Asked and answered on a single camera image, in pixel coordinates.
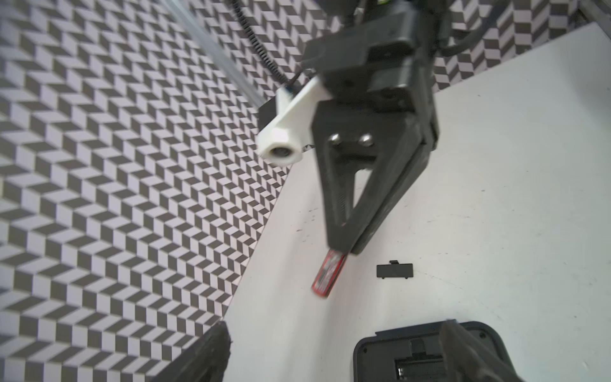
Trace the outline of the blue alarm clock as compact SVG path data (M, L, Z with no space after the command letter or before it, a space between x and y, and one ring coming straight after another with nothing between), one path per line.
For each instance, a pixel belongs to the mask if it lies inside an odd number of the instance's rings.
M354 380L447 381L439 342L442 323L389 329L360 340L353 352ZM459 324L515 371L504 342L494 329L482 322Z

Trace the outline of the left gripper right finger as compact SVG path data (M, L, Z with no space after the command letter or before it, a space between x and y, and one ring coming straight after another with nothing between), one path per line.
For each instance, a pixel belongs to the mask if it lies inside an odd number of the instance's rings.
M447 381L522 381L455 320L442 323L439 342Z

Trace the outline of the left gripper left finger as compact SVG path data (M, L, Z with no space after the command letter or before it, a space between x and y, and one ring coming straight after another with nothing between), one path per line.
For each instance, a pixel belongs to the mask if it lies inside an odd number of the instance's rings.
M218 321L152 381L221 382L231 356L231 345L227 323Z

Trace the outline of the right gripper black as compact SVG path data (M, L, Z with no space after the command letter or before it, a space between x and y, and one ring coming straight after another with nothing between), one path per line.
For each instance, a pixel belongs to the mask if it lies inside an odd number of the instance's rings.
M360 23L306 44L302 68L338 102L318 103L311 125L332 250L361 254L428 165L412 112L431 97L441 26L440 1L370 2Z

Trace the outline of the black battery cover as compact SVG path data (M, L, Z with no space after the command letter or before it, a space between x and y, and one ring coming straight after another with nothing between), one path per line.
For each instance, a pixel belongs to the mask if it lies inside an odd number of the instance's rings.
M376 277L379 279L409 279L414 277L413 264L401 264L397 260L391 260L388 264L376 266Z

